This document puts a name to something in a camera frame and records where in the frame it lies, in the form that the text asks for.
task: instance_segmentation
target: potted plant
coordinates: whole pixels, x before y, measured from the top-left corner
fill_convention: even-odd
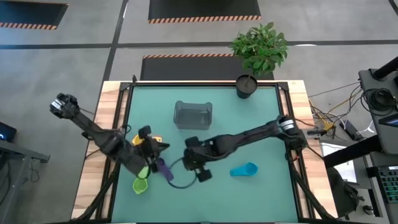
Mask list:
[[[287,58],[287,41],[284,33],[277,34],[272,27],[273,22],[266,26],[252,27],[246,35],[239,34],[230,47],[235,56],[243,59],[243,68],[250,69],[249,75],[242,75],[236,80],[236,91],[240,98],[246,99],[257,90],[255,77],[269,75],[276,65]]]

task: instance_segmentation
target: purple object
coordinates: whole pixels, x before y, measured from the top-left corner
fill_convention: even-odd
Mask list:
[[[170,182],[174,179],[172,171],[169,169],[169,167],[166,165],[162,158],[158,158],[156,160],[156,166],[158,170],[164,175],[167,181]]]

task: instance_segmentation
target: yellow-green bowl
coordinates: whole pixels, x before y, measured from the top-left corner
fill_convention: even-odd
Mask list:
[[[138,174],[141,179],[136,178],[132,183],[132,189],[135,191],[136,194],[141,194],[148,189],[147,179],[142,179],[146,177],[147,173],[148,167],[145,166]]]

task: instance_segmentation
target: gray floor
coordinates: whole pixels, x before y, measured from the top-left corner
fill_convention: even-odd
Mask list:
[[[57,30],[0,28],[0,45],[110,44],[122,0],[81,0],[69,8]],[[262,21],[148,24],[149,0],[130,0],[119,43],[225,42],[259,22],[275,22],[288,40],[398,40],[398,16],[388,0],[259,0]],[[309,95],[358,79],[398,55],[398,45],[291,46],[275,79],[305,80]],[[229,53],[226,47],[117,49],[110,80],[140,76],[144,55]],[[67,221],[72,212],[87,141],[71,122],[49,112],[59,92],[95,110],[109,49],[0,50],[0,121],[18,129],[17,143],[51,154],[40,166],[40,181],[27,182],[16,223]],[[312,98],[327,111],[347,99],[355,86]],[[347,105],[333,111],[344,113]],[[358,130],[370,115],[356,105],[348,119]],[[341,131],[342,138],[348,138]]]

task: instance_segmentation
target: orange striped tape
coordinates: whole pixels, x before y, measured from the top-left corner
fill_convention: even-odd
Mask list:
[[[253,21],[260,19],[261,16],[206,16],[206,17],[149,19],[148,22],[150,24],[158,24],[158,23],[174,23],[174,22]]]
[[[43,30],[55,30],[57,26],[43,25],[43,24],[20,24],[12,22],[0,22],[0,27],[3,28],[19,28],[19,29],[43,29]]]
[[[233,54],[180,54],[180,55],[144,55],[143,58],[169,58],[169,57],[232,57]]]

